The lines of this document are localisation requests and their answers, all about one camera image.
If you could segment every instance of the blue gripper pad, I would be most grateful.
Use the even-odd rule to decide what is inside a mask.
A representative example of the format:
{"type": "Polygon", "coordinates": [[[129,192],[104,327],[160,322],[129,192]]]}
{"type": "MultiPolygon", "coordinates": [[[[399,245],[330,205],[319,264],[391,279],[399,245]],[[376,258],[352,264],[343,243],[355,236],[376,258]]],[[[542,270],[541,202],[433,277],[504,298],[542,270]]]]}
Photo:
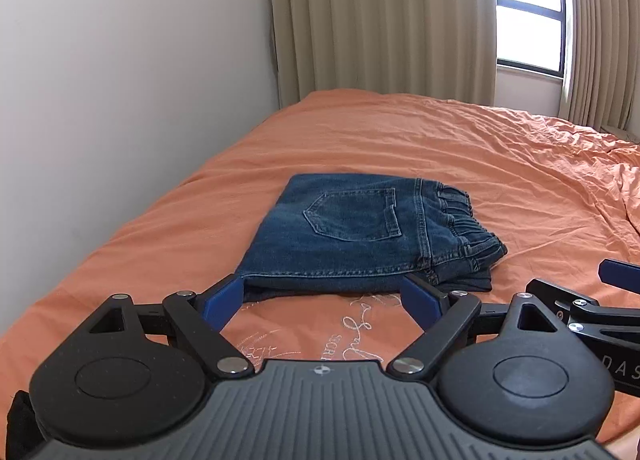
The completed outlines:
{"type": "Polygon", "coordinates": [[[598,267],[598,276],[603,283],[640,294],[640,266],[638,265],[605,259],[598,267]]]}
{"type": "Polygon", "coordinates": [[[244,279],[236,277],[228,283],[223,283],[223,281],[202,294],[209,295],[213,289],[213,293],[203,303],[202,318],[217,332],[220,332],[231,321],[231,318],[242,306],[242,297],[244,296],[244,279]]]}
{"type": "Polygon", "coordinates": [[[438,300],[405,276],[400,281],[400,299],[402,308],[425,332],[442,317],[438,300]]]}

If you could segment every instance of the bed sheet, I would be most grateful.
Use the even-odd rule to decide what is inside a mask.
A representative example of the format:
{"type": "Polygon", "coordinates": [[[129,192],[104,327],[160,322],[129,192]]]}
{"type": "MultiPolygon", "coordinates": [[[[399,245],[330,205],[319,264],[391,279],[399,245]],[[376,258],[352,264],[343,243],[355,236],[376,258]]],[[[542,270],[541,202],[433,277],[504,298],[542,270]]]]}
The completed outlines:
{"type": "MultiPolygon", "coordinates": [[[[420,176],[468,191],[478,220],[509,249],[484,301],[508,302],[542,277],[603,305],[640,307],[640,296],[597,276],[605,257],[640,263],[639,168],[638,146],[560,119],[408,94],[313,93],[206,162],[18,319],[0,339],[0,414],[112,293],[155,303],[233,272],[295,173],[420,176]]],[[[329,295],[244,305],[223,334],[256,365],[373,358],[385,366],[419,330],[397,295],[329,295]]],[[[640,400],[616,394],[599,439],[639,422],[640,400]]]]}

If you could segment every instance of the logo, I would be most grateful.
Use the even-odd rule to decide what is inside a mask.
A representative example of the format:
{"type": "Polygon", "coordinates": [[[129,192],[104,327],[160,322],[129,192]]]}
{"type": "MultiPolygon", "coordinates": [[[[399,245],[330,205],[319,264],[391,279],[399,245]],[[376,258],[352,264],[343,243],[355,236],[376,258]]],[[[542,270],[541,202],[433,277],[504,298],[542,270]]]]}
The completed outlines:
{"type": "Polygon", "coordinates": [[[329,366],[322,364],[321,366],[316,366],[311,371],[322,377],[323,375],[330,374],[333,370],[329,368],[329,366]]]}

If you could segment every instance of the jeans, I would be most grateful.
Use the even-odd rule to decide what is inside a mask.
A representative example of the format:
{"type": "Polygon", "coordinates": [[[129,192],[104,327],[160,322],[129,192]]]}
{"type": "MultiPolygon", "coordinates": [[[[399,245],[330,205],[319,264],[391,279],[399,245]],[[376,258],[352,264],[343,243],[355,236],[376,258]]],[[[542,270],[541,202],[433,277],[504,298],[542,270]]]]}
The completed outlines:
{"type": "Polygon", "coordinates": [[[305,293],[398,291],[419,272],[444,291],[491,290],[507,248],[473,217],[469,196],[422,178],[291,177],[236,274],[244,300],[305,293]]]}

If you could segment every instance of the jeans seam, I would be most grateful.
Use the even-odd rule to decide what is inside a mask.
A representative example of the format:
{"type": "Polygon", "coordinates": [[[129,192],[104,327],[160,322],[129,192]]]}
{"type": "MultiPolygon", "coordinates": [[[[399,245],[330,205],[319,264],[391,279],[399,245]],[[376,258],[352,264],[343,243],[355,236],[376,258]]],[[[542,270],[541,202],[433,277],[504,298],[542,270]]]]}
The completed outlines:
{"type": "Polygon", "coordinates": [[[431,247],[429,245],[429,234],[427,233],[424,204],[422,203],[422,178],[416,178],[414,182],[414,205],[420,257],[422,258],[420,261],[422,262],[421,265],[426,265],[421,268],[431,270],[431,247]]]}
{"type": "Polygon", "coordinates": [[[384,266],[366,270],[314,270],[308,272],[275,270],[268,273],[244,271],[241,273],[241,277],[369,277],[372,275],[395,275],[398,273],[414,272],[419,270],[422,269],[418,268],[415,263],[404,263],[402,265],[384,266]]]}

